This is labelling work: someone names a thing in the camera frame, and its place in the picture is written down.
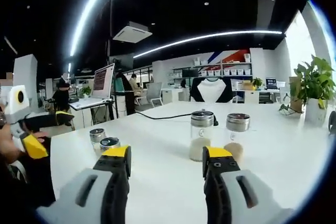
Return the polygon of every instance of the air conditioner unit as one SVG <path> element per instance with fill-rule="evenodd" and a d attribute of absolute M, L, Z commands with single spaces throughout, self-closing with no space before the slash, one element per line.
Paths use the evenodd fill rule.
<path fill-rule="evenodd" d="M 138 43 L 151 35 L 152 33 L 148 31 L 146 26 L 129 22 L 127 26 L 122 28 L 121 31 L 114 36 L 113 40 Z"/>

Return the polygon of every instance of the ceiling light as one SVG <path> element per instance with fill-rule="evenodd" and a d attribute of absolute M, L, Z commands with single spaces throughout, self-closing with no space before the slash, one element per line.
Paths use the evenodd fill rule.
<path fill-rule="evenodd" d="M 84 9 L 83 13 L 80 16 L 78 25 L 76 27 L 75 34 L 73 36 L 70 56 L 73 56 L 76 52 L 77 44 L 78 44 L 79 38 L 80 38 L 80 36 L 83 32 L 85 22 L 88 19 L 89 13 L 91 12 L 91 10 L 92 10 L 96 1 L 97 0 L 89 0 L 89 2 L 85 6 L 85 9 Z"/>
<path fill-rule="evenodd" d="M 208 34 L 208 35 L 204 35 L 204 36 L 199 36 L 199 37 L 194 37 L 194 38 L 190 38 L 190 39 L 180 40 L 180 41 L 177 41 L 177 42 L 174 42 L 174 43 L 162 46 L 162 47 L 157 47 L 157 48 L 154 48 L 154 49 L 149 50 L 147 52 L 143 52 L 139 55 L 136 55 L 133 58 L 135 59 L 137 57 L 150 54 L 151 52 L 159 51 L 159 50 L 167 48 L 167 47 L 176 46 L 176 45 L 179 45 L 179 44 L 187 43 L 187 42 L 198 40 L 198 39 L 206 39 L 206 38 L 217 37 L 217 36 L 237 35 L 237 34 L 278 34 L 278 35 L 281 35 L 282 32 L 281 31 L 267 31 L 267 30 L 248 30 L 248 31 L 227 31 L 227 32 L 218 33 L 218 34 Z"/>

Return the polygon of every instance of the black ceiling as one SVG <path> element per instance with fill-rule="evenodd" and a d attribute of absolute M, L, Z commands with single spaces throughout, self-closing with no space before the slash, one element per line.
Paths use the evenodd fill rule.
<path fill-rule="evenodd" d="M 104 65 L 106 41 L 110 36 L 111 0 L 96 2 L 74 57 L 69 57 L 72 37 L 88 0 L 1 1 L 0 73 L 12 71 L 15 57 L 26 54 L 34 54 L 38 59 L 40 80 L 58 77 L 70 61 L 75 70 L 97 69 Z M 113 41 L 111 54 L 141 53 L 181 39 L 221 31 L 259 28 L 285 31 L 305 1 L 113 0 L 113 36 L 129 21 L 148 26 L 153 35 L 137 44 Z M 10 49 L 4 36 L 18 55 Z M 209 38 L 140 57 L 134 66 L 200 52 L 249 47 L 274 49 L 281 40 L 281 36 L 254 35 Z"/>

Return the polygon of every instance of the metal jar lid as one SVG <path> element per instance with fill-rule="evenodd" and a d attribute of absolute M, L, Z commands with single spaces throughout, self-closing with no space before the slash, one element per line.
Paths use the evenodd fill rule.
<path fill-rule="evenodd" d="M 232 113 L 227 115 L 226 127 L 230 131 L 244 132 L 250 126 L 250 116 L 243 113 Z"/>
<path fill-rule="evenodd" d="M 97 129 L 93 129 L 90 131 L 90 135 L 99 135 L 101 133 L 103 133 L 105 130 L 102 128 L 97 128 Z"/>
<path fill-rule="evenodd" d="M 101 147 L 115 148 L 120 146 L 120 141 L 116 137 L 106 137 L 100 141 Z"/>
<path fill-rule="evenodd" d="M 214 113 L 206 110 L 191 113 L 191 125 L 195 127 L 209 127 L 214 125 Z"/>

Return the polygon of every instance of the small plant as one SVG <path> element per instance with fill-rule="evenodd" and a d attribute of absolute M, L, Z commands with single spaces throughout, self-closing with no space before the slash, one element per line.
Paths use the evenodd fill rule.
<path fill-rule="evenodd" d="M 90 87 L 82 88 L 80 92 L 82 95 L 86 94 L 87 96 L 89 96 L 91 94 L 91 88 Z"/>
<path fill-rule="evenodd" d="M 309 99 L 317 99 L 320 109 L 325 109 L 324 100 L 332 100 L 335 83 L 332 80 L 333 69 L 325 59 L 312 55 L 311 64 L 305 62 L 303 66 L 298 64 L 294 69 L 295 74 L 301 80 L 299 88 L 291 87 L 291 93 L 297 93 L 297 98 L 306 105 Z"/>
<path fill-rule="evenodd" d="M 254 78 L 252 84 L 253 86 L 259 88 L 262 85 L 262 80 L 260 78 Z"/>

